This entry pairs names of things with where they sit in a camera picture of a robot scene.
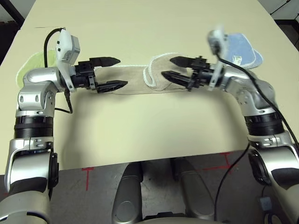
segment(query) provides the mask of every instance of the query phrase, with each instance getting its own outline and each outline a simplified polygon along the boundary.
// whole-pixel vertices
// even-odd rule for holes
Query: beige tabletop
[[[122,65],[181,52],[215,62],[207,33],[222,24],[244,33],[264,57],[253,71],[270,82],[282,113],[299,133],[299,55],[255,0],[37,0],[0,66],[2,111],[0,174],[13,137],[19,91],[15,76],[46,35],[66,27],[79,38],[78,61],[112,56]],[[53,48],[57,35],[49,48]],[[57,107],[67,108],[62,93]],[[55,113],[54,149],[61,169],[241,150],[247,129],[238,104],[214,91],[114,95],[81,89],[71,95],[74,114]]]

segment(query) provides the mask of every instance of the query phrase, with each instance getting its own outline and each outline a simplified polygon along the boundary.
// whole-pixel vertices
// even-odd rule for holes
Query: towel
[[[228,53],[225,59],[245,69],[252,69],[263,63],[262,55],[240,33],[228,35]]]

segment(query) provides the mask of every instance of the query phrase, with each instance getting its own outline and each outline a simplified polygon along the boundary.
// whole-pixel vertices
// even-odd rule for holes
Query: silver arm segment
[[[257,79],[256,82],[266,97],[276,104],[273,87],[262,80]],[[220,88],[235,97],[245,119],[249,117],[258,120],[262,115],[275,113],[246,75],[235,68],[225,68]],[[289,132],[277,130],[270,135],[258,135],[250,133],[250,127],[248,128],[248,140],[255,148],[249,154],[255,178],[262,184],[272,186],[289,219],[297,223],[299,220],[299,159]]]
[[[53,151],[55,94],[64,88],[57,68],[31,70],[23,82],[5,172],[9,194],[0,203],[0,221],[45,224],[50,223],[50,195],[58,183]]]
[[[215,65],[202,57],[175,57],[170,60],[180,67],[193,69],[191,77],[174,71],[162,75],[173,83],[193,88],[209,85]],[[255,79],[263,94],[274,104],[275,92],[266,81]],[[299,219],[299,159],[290,134],[284,130],[282,120],[263,99],[250,78],[237,68],[224,66],[215,88],[231,94],[240,106],[248,128],[248,140],[255,150],[249,153],[249,161],[255,179],[273,187],[285,212],[293,223]]]
[[[120,62],[113,57],[90,58],[73,66],[80,52],[79,43],[64,29],[56,51],[58,68],[29,71],[18,94],[14,139],[9,144],[5,172],[8,197],[0,203],[0,222],[3,224],[50,223],[50,198],[58,183],[59,171],[53,148],[56,93],[64,92],[71,108],[68,90],[74,92],[76,88],[86,88],[102,93],[128,83],[114,80],[100,84],[96,81],[94,67]]]

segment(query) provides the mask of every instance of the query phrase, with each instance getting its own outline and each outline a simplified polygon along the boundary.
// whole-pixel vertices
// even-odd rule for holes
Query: black cable
[[[65,96],[65,100],[66,100],[66,102],[67,102],[67,105],[69,106],[70,111],[67,111],[67,110],[65,110],[65,109],[61,109],[61,108],[57,108],[57,107],[55,107],[55,110],[57,110],[57,111],[62,111],[62,112],[65,112],[65,113],[69,113],[69,114],[72,114],[72,113],[73,113],[73,108],[72,108],[72,106],[71,106],[71,99],[70,99],[70,96],[71,96],[71,95],[70,95],[70,91],[69,91],[68,88],[65,88],[64,96]]]
[[[262,189],[262,193],[261,193],[261,197],[263,197],[263,192],[265,191],[265,188],[267,187],[267,185],[265,185]]]
[[[45,39],[45,43],[43,44],[43,59],[44,59],[44,63],[45,63],[45,68],[48,67],[48,59],[47,59],[47,47],[48,47],[48,42],[49,42],[49,39],[53,36],[53,34],[57,33],[57,32],[61,32],[63,28],[57,28],[57,29],[54,29],[52,30],[46,37]],[[55,110],[57,111],[62,111],[62,112],[65,112],[65,113],[69,113],[69,114],[72,114],[73,113],[73,108],[71,106],[71,99],[70,99],[70,91],[69,89],[66,87],[65,88],[65,91],[64,91],[64,96],[65,96],[65,100],[67,102],[67,105],[69,106],[69,109],[70,111],[67,111],[65,109],[61,109],[61,108],[56,108],[55,107]]]
[[[217,202],[218,202],[218,197],[219,197],[219,193],[221,190],[221,187],[223,185],[223,182],[225,180],[225,178],[227,177],[227,175],[229,174],[229,172],[232,170],[232,168],[243,158],[243,156],[247,153],[248,149],[249,149],[250,144],[248,143],[246,146],[246,149],[244,150],[244,152],[238,157],[238,159],[236,159],[234,161],[234,163],[232,165],[230,165],[230,167],[227,169],[227,171],[225,172],[223,178],[220,181],[220,184],[218,186],[217,189],[217,194],[216,194],[216,198],[215,198],[215,204],[214,204],[214,221],[217,221]]]
[[[287,0],[281,7],[277,8],[274,12],[270,13],[270,15],[272,15],[273,13],[275,13],[277,10],[281,9],[283,6],[285,6],[286,4],[288,4],[291,0]]]
[[[52,30],[46,37],[45,39],[45,43],[43,44],[43,60],[44,60],[44,63],[45,63],[45,68],[48,67],[48,59],[47,59],[47,47],[48,47],[48,42],[49,42],[49,39],[53,36],[53,34],[57,33],[57,32],[60,32],[63,28],[57,28],[57,29],[54,29]]]
[[[258,84],[256,83],[256,79],[248,72],[246,71],[246,69],[232,63],[229,61],[226,61],[222,58],[219,57],[219,55],[217,54],[218,60],[221,61],[222,63],[228,64],[236,69],[241,70],[242,72],[244,72],[249,79],[252,81],[253,85],[255,86],[256,90],[258,91],[258,93],[262,96],[262,98],[273,108],[273,110],[279,115],[279,117],[281,118],[281,120],[283,121],[283,123],[285,124],[286,128],[288,129],[288,131],[290,132],[291,137],[294,140],[295,143],[295,150],[297,152],[297,154],[299,155],[299,143],[297,141],[297,138],[294,134],[294,132],[292,131],[291,127],[289,126],[288,122],[286,121],[285,117],[283,116],[283,114],[280,112],[280,110],[274,105],[274,103],[272,103],[262,92],[262,90],[260,89],[260,87],[258,86]]]

